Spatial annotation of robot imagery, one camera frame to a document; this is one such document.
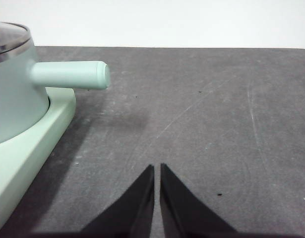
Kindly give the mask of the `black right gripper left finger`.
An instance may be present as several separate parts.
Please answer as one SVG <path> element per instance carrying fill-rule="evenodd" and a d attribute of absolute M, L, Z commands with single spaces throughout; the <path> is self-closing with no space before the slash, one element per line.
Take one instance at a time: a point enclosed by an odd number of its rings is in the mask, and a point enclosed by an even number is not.
<path fill-rule="evenodd" d="M 110 207 L 81 233 L 92 238 L 148 238 L 154 211 L 154 167 L 148 165 Z"/>

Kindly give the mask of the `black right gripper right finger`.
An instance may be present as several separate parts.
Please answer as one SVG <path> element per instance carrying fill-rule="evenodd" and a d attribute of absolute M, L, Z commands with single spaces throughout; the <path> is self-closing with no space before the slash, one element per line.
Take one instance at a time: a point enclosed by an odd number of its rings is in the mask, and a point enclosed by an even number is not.
<path fill-rule="evenodd" d="M 229 238 L 238 232 L 202 203 L 165 163 L 160 166 L 160 206 L 167 238 Z"/>

